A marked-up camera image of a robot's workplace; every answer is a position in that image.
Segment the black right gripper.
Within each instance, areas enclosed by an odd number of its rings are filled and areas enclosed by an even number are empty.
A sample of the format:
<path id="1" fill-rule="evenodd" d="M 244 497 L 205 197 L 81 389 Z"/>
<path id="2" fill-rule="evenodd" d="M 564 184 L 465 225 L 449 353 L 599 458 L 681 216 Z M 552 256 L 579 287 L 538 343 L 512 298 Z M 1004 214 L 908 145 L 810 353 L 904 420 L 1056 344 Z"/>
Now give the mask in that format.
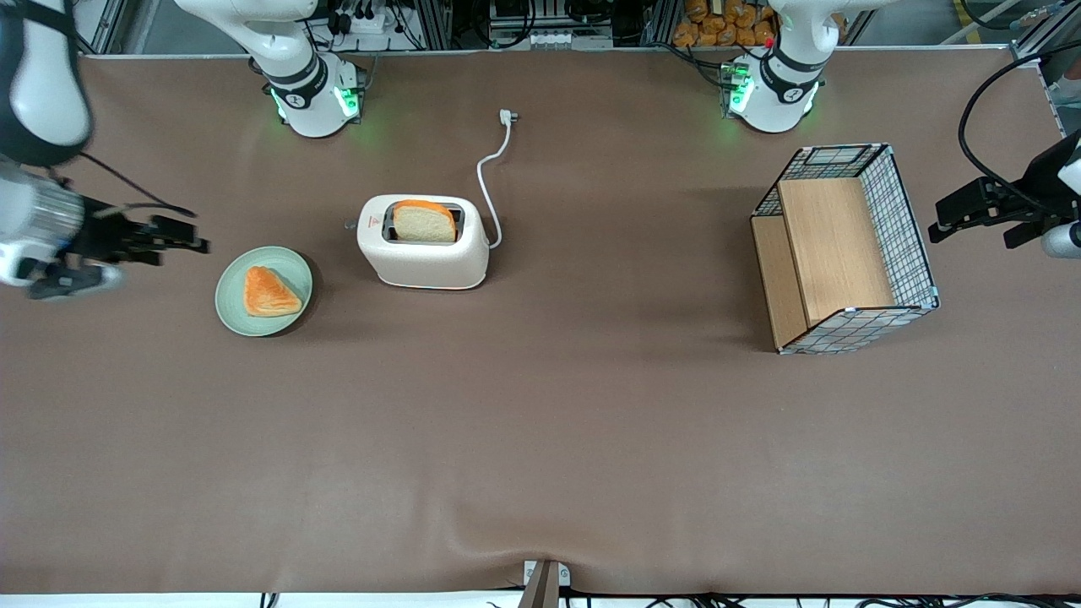
<path id="1" fill-rule="evenodd" d="M 159 267 L 169 250 L 209 254 L 211 242 L 199 239 L 197 228 L 181 220 L 151 215 L 146 222 L 128 219 L 119 204 L 93 198 L 81 200 L 84 220 L 64 247 L 64 268 L 86 267 L 90 263 L 147 264 Z M 157 247 L 152 244 L 157 238 Z"/>

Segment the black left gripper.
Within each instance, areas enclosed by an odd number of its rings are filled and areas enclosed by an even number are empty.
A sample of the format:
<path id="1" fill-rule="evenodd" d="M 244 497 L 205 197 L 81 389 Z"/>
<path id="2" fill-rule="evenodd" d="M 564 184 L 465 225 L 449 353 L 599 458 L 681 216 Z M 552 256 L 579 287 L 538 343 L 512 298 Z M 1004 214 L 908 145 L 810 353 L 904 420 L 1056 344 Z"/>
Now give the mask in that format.
<path id="1" fill-rule="evenodd" d="M 1005 232 L 1005 247 L 1015 249 L 1035 239 L 1043 250 L 1080 249 L 1080 131 L 1035 157 L 1024 175 L 1013 185 L 1024 195 L 1043 204 L 1023 204 L 1029 214 Z M 1019 200 L 1014 193 L 988 176 L 980 176 L 935 203 L 936 222 L 929 226 L 933 244 L 956 232 L 990 226 L 1017 219 Z"/>

